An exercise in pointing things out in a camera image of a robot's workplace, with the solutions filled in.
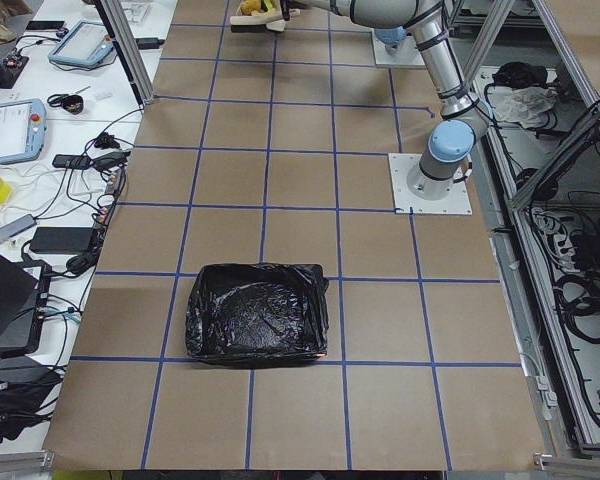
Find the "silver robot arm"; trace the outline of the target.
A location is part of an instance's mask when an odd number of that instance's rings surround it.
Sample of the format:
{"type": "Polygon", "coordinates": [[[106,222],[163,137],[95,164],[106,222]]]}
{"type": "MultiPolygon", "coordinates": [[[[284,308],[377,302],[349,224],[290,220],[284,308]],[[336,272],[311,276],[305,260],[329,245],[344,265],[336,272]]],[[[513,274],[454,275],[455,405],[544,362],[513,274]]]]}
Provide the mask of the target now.
{"type": "Polygon", "coordinates": [[[307,6],[373,29],[398,27],[412,36],[441,102],[441,118],[418,165],[407,176],[410,191],[425,200],[448,194],[459,165],[489,128],[487,107],[469,91],[440,1],[307,1],[307,6]]]}

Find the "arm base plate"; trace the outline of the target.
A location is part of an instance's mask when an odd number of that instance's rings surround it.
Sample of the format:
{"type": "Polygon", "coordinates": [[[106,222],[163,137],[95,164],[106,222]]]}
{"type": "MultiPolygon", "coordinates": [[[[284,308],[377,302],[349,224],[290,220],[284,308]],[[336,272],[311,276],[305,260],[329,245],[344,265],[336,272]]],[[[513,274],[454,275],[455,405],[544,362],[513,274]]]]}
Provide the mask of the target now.
{"type": "Polygon", "coordinates": [[[425,69],[414,38],[403,27],[374,29],[372,42],[374,61],[377,67],[425,69]]]}
{"type": "Polygon", "coordinates": [[[432,180],[420,168],[420,154],[390,153],[389,173],[396,214],[472,214],[468,188],[461,166],[447,180],[432,180]]]}

